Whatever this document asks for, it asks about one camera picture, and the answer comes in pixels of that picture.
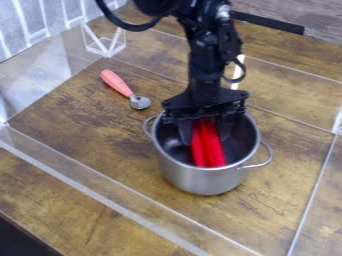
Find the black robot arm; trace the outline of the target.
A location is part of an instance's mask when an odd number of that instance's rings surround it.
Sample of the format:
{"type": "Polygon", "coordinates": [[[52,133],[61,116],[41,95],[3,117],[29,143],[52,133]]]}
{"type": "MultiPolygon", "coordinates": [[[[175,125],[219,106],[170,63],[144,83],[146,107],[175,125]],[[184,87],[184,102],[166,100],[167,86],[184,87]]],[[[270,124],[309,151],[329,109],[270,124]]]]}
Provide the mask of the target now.
{"type": "Polygon", "coordinates": [[[234,24],[230,0],[134,0],[138,9],[151,17],[174,16],[186,33],[190,46],[188,85],[176,96],[162,102],[162,122],[178,127],[182,142],[191,143],[195,122],[210,119],[228,130],[235,117],[246,111],[248,93],[224,88],[226,66],[239,64],[242,39],[234,24]]]}

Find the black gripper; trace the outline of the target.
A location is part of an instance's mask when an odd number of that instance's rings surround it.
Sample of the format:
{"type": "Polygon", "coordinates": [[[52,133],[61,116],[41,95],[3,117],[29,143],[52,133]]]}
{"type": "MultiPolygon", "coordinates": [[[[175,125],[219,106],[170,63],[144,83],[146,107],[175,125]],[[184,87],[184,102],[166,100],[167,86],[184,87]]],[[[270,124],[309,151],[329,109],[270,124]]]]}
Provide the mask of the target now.
{"type": "Polygon", "coordinates": [[[238,114],[246,112],[244,102],[248,93],[244,90],[220,88],[212,95],[192,95],[186,90],[162,102],[162,120],[166,124],[178,124],[179,136],[184,145],[192,140],[192,121],[200,118],[216,118],[220,140],[231,134],[238,114]]]}

